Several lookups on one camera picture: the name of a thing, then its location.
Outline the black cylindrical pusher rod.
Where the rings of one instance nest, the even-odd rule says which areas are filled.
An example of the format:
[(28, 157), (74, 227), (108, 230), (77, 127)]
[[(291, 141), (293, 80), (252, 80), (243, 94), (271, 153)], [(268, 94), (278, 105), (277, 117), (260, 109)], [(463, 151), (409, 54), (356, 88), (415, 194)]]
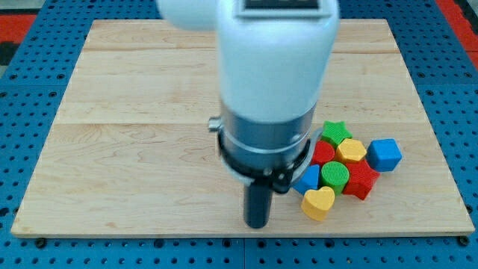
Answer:
[(260, 229), (267, 225), (272, 198), (273, 191), (265, 182), (256, 180), (244, 187), (243, 219), (249, 227)]

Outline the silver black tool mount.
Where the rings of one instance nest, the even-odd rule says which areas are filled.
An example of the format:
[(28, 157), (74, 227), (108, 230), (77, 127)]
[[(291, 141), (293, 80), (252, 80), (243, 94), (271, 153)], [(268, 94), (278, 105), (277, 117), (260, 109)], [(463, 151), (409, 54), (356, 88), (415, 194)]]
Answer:
[(313, 115), (310, 108), (286, 121), (273, 115), (258, 122), (222, 104), (221, 115), (210, 117), (208, 129), (217, 134), (221, 161), (236, 179), (285, 194), (305, 174), (322, 134), (311, 129)]

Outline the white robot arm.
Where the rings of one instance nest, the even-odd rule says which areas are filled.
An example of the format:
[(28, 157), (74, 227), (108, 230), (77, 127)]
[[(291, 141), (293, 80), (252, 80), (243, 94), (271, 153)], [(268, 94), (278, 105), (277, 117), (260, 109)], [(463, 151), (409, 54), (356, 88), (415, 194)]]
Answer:
[(243, 218), (269, 219), (272, 197), (306, 172), (320, 130), (311, 121), (340, 11), (336, 0), (158, 0), (173, 26), (212, 31), (220, 114), (208, 121), (220, 158), (244, 185)]

